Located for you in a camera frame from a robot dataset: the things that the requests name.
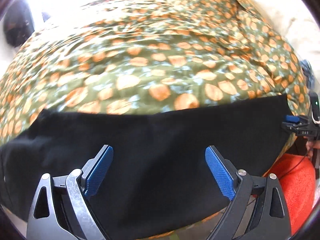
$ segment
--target wrinkled fabric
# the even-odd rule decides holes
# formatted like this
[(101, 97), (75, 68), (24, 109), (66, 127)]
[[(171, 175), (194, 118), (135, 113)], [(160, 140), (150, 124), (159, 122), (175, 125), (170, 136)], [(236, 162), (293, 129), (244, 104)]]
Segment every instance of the wrinkled fabric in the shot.
[(0, 81), (1, 144), (44, 108), (154, 114), (288, 94), (308, 108), (292, 47), (248, 0), (101, 0), (22, 46)]

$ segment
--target silver bolt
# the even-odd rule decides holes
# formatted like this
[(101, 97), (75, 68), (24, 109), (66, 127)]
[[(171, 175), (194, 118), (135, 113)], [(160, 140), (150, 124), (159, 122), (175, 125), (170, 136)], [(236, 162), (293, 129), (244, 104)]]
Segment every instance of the silver bolt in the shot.
[(50, 178), (50, 174), (49, 173), (45, 173), (45, 174), (42, 175), (41, 178), (42, 179), (48, 179), (48, 178)]
[(245, 175), (247, 175), (247, 172), (246, 172), (245, 170), (239, 170), (239, 171), (238, 171), (238, 174), (239, 174), (240, 176), (245, 176)]
[(81, 169), (75, 169), (71, 172), (72, 176), (79, 176), (81, 174)]
[(270, 173), (270, 174), (269, 174), (269, 177), (270, 177), (270, 179), (276, 179), (276, 178), (277, 178), (277, 175), (276, 175), (276, 174), (273, 174), (273, 173)]

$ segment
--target blue textured pad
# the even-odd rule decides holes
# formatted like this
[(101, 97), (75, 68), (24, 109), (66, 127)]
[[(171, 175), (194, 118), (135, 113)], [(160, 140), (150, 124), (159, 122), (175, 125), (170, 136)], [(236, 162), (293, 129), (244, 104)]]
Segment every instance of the blue textured pad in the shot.
[(205, 161), (207, 162), (207, 165), (209, 166), (209, 169), (222, 194), (232, 201), (236, 195), (233, 188), (233, 179), (210, 147), (205, 150)]
[(85, 184), (84, 196), (96, 195), (113, 160), (113, 148), (109, 146), (92, 169)]
[(300, 122), (300, 117), (294, 115), (286, 115), (285, 120), (286, 122), (298, 123)]

